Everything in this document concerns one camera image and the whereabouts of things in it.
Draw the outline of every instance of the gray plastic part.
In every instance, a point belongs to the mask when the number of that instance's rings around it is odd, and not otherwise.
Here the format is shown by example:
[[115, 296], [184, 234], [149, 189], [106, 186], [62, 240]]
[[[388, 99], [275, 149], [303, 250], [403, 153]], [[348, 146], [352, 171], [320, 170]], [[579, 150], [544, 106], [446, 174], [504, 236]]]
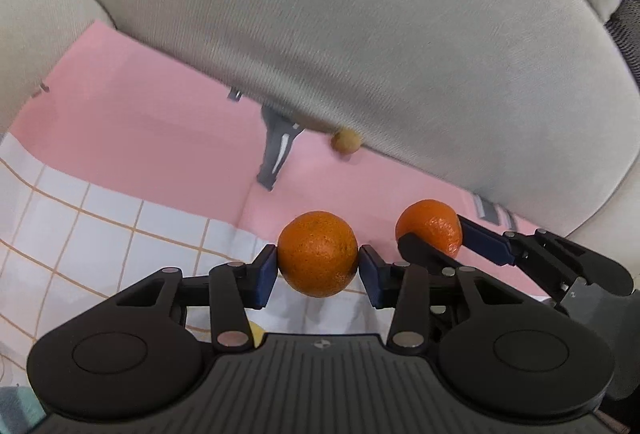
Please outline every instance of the gray plastic part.
[[267, 335], [217, 360], [199, 388], [143, 419], [87, 424], [47, 417], [35, 434], [610, 433], [588, 415], [555, 425], [486, 417], [450, 395], [423, 358], [390, 353], [377, 335]]
[[622, 400], [640, 384], [640, 292], [612, 295], [578, 277], [560, 305], [572, 320], [596, 332], [616, 359], [607, 396]]

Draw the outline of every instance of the pink fabric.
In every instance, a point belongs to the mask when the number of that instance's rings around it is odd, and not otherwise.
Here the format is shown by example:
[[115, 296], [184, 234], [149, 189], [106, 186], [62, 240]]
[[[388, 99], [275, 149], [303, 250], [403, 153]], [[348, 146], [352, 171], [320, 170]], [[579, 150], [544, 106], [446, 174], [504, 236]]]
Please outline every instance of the pink fabric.
[[[302, 132], [272, 192], [255, 181], [265, 127], [260, 106], [159, 52], [96, 22], [55, 66], [50, 93], [24, 107], [11, 133], [62, 172], [144, 200], [226, 221], [276, 241], [296, 215], [328, 210], [360, 244], [399, 258], [396, 219], [425, 198], [477, 220], [473, 196], [411, 167], [361, 149], [337, 157], [328, 137]], [[523, 233], [535, 226], [516, 218]], [[488, 228], [502, 232], [504, 227]], [[532, 295], [516, 268], [498, 268], [463, 248], [458, 260]]]

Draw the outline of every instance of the orange fruit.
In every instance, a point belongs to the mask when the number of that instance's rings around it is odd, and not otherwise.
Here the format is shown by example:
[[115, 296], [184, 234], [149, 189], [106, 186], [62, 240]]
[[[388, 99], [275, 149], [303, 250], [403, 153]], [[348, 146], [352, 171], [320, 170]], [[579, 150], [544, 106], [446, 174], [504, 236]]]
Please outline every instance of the orange fruit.
[[456, 257], [462, 246], [462, 227], [456, 211], [434, 199], [418, 201], [400, 215], [396, 239], [410, 232], [449, 257]]
[[296, 217], [278, 238], [278, 267], [289, 285], [310, 297], [329, 297], [351, 282], [358, 243], [351, 227], [329, 212]]

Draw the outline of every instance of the black circular housing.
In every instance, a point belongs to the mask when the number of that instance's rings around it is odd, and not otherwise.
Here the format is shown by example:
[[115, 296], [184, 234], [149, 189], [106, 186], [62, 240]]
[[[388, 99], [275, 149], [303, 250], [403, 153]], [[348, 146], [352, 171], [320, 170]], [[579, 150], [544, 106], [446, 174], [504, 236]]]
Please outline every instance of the black circular housing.
[[557, 420], [599, 405], [614, 359], [600, 337], [554, 310], [497, 305], [445, 335], [438, 365], [456, 391], [488, 411]]
[[84, 420], [123, 420], [180, 398], [201, 374], [202, 351], [167, 316], [113, 306], [42, 337], [27, 371], [51, 410]]

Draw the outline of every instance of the grid patterned fabric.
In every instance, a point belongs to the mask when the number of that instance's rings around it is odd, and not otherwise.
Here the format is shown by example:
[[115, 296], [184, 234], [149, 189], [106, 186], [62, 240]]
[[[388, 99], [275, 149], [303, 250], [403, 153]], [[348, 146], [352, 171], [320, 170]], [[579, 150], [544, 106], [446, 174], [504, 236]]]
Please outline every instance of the grid patterned fabric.
[[[267, 243], [228, 223], [121, 194], [44, 165], [11, 135], [0, 144], [0, 385], [28, 385], [33, 343], [163, 266], [203, 275], [251, 262]], [[386, 334], [392, 310], [370, 307], [356, 277], [340, 294], [310, 299], [279, 278], [269, 305], [247, 310], [272, 332]], [[209, 340], [206, 308], [187, 328]]]
[[622, 0], [606, 28], [640, 86], [640, 0]]

